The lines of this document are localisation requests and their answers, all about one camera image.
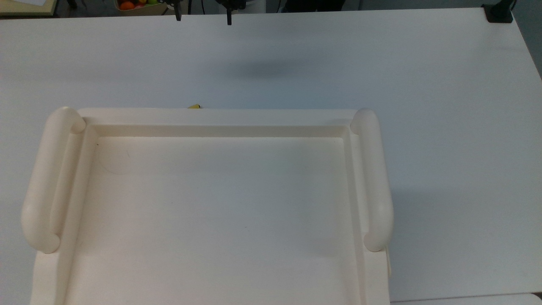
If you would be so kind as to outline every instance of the tray inner surface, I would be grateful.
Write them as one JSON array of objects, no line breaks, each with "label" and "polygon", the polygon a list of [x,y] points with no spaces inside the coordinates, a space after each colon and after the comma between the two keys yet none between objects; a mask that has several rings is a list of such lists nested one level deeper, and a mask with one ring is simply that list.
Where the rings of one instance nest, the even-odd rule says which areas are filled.
[{"label": "tray inner surface", "polygon": [[101,137],[66,304],[359,302],[339,137]]}]

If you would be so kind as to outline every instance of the black clamp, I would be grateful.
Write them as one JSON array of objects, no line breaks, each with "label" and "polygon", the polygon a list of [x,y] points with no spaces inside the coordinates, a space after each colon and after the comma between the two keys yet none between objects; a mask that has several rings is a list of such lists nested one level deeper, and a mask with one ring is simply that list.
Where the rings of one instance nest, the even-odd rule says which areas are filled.
[{"label": "black clamp", "polygon": [[512,17],[512,2],[515,5],[515,0],[501,0],[501,2],[492,4],[482,4],[483,10],[486,13],[487,21],[491,23],[512,23],[514,18]]},{"label": "black clamp", "polygon": [[216,2],[226,8],[229,26],[231,25],[231,12],[234,10],[244,10],[247,7],[246,0],[216,0]]},{"label": "black clamp", "polygon": [[179,3],[182,0],[158,0],[160,3],[165,3],[170,7],[173,7],[173,11],[175,12],[175,18],[177,18],[177,21],[180,21],[180,8]]}]

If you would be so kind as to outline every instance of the orange fruit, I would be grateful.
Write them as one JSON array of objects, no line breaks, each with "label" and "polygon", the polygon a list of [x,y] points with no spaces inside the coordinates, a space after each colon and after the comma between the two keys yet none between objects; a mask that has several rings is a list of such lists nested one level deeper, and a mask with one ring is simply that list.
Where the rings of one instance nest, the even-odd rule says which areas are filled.
[{"label": "orange fruit", "polygon": [[123,2],[121,5],[120,5],[120,9],[125,11],[125,10],[132,10],[134,9],[136,6],[130,2],[130,1],[127,1],[127,2]]}]

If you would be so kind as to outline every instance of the table surface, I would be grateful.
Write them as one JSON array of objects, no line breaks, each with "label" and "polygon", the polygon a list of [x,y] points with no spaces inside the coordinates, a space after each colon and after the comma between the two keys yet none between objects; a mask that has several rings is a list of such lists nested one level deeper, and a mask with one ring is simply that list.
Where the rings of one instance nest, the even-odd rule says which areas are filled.
[{"label": "table surface", "polygon": [[533,294],[516,294],[407,301],[391,305],[542,305],[542,300]]},{"label": "table surface", "polygon": [[42,6],[14,0],[0,0],[0,16],[52,16],[57,0],[46,0]]},{"label": "table surface", "polygon": [[0,21],[0,294],[25,304],[19,214],[60,106],[359,109],[380,117],[392,301],[542,291],[542,82],[482,9]]}]

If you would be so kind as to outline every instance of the white tray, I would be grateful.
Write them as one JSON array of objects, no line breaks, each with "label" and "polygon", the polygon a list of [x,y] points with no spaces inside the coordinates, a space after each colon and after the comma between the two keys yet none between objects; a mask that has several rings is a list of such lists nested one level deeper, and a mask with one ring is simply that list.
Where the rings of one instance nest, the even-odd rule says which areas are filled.
[{"label": "white tray", "polygon": [[34,305],[389,304],[367,109],[59,109],[22,225]]}]

